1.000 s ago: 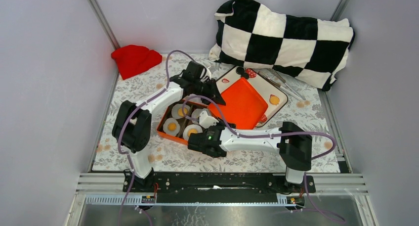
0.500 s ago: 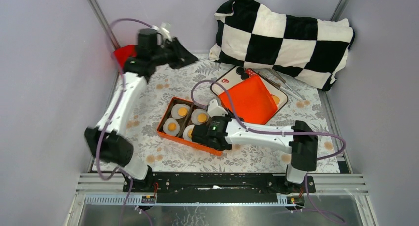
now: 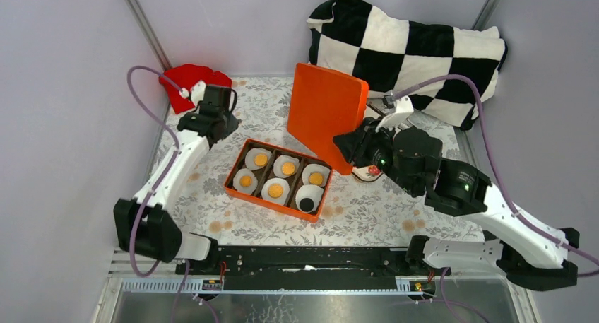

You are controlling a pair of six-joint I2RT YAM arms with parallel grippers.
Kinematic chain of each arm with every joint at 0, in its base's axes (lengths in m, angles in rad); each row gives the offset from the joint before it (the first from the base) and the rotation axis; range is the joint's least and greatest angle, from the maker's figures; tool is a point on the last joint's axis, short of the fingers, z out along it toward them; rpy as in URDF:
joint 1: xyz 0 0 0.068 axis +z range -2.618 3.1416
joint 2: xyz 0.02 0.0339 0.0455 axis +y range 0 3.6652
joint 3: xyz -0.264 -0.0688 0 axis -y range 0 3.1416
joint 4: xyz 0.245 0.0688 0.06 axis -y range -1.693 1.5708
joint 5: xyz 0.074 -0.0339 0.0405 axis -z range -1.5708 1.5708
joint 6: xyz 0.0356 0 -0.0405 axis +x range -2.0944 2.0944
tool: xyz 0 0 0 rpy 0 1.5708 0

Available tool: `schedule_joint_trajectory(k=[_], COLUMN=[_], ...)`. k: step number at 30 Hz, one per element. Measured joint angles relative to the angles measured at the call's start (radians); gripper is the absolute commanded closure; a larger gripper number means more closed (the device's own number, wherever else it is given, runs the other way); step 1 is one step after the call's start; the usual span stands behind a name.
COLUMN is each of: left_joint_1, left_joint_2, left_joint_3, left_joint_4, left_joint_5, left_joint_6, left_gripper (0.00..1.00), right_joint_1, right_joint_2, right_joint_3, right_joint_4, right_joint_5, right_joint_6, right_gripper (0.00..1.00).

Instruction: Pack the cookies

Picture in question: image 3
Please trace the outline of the round tan biscuit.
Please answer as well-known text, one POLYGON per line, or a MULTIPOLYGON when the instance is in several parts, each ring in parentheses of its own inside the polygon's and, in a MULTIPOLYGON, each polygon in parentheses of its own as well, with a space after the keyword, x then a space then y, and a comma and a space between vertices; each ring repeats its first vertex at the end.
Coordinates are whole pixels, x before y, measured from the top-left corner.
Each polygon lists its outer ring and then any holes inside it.
POLYGON ((278 199, 283 195, 284 191, 284 188, 280 184, 271 184, 268 188, 268 195, 272 199, 278 199))
POLYGON ((239 178, 239 185, 243 188, 249 188, 253 185, 253 179, 250 175, 242 175, 239 178))
POLYGON ((309 175, 309 183, 316 186, 321 186, 324 182, 324 176, 320 172, 312 172, 309 175))
POLYGON ((261 168, 264 165, 266 165, 268 160, 269 160, 269 156, 265 153, 257 153, 254 156, 254 164, 257 168, 261 168))
POLYGON ((296 166, 292 162, 283 163, 280 169, 285 176, 293 175, 296 172, 296 166))

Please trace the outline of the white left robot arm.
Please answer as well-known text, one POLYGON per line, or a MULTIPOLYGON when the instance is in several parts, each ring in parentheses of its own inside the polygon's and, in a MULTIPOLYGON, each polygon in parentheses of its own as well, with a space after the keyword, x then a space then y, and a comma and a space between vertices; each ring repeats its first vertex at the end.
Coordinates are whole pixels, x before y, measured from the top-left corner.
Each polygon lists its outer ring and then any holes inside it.
POLYGON ((203 89, 197 110, 179 119, 174 144, 157 170, 132 199, 119 199, 114 206, 122 250, 162 262, 191 259, 202 274, 218 268, 218 253, 211 250, 216 241, 181 231, 169 212, 202 157, 238 128, 237 99, 234 89, 209 85, 203 89))

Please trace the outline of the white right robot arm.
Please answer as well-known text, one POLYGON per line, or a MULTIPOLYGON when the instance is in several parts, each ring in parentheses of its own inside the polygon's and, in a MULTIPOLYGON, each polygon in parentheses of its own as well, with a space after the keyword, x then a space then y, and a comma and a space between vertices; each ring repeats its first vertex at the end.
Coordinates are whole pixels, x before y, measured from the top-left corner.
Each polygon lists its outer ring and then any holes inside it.
POLYGON ((412 274, 429 269, 505 276, 535 291, 575 286, 578 268, 567 244, 579 242, 573 228, 545 225, 520 208, 510 209, 497 185, 474 166, 444 158, 441 140, 411 127, 380 129, 368 117, 356 130, 333 138, 344 159, 363 168, 373 165, 406 194, 421 196, 436 212, 479 225, 482 242, 411 238, 405 265, 412 274))

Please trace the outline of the black sandwich cookie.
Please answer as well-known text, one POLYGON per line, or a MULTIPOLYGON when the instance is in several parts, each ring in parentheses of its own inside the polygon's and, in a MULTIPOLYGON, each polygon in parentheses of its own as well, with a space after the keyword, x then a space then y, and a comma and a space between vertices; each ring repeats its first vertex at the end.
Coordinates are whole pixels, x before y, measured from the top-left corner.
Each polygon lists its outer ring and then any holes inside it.
POLYGON ((305 213, 309 213, 314 210, 314 201, 308 197, 302 198, 297 205, 298 209, 305 213))

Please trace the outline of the orange cookie tin box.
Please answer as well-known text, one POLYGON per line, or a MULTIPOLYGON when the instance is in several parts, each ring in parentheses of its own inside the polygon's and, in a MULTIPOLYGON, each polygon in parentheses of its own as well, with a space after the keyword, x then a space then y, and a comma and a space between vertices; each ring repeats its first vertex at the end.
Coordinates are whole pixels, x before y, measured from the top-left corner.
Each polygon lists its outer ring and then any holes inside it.
POLYGON ((224 183, 233 197, 315 223, 332 169, 315 157, 249 139, 224 183))

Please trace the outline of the white strawberry tray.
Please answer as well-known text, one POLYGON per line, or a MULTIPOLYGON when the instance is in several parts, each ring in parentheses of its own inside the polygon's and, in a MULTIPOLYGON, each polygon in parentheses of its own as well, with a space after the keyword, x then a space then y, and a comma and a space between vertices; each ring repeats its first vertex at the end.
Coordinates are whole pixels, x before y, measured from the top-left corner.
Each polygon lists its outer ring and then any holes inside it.
MULTIPOLYGON (((384 104, 380 99, 369 99, 364 111, 364 118, 382 118, 386 115, 385 110, 384 104)), ((377 167, 369 165, 363 168, 354 167, 352 175, 361 182, 370 183, 377 181, 381 176, 381 172, 377 167)))

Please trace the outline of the orange tin lid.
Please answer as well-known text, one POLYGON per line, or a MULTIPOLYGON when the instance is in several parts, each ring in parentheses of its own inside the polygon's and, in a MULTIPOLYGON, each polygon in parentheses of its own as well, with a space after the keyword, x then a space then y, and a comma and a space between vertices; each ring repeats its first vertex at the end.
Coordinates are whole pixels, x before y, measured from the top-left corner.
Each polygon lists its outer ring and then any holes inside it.
POLYGON ((295 67, 287 131, 341 175, 352 166, 333 137, 356 130, 362 123, 369 86, 342 72, 298 63, 295 67))

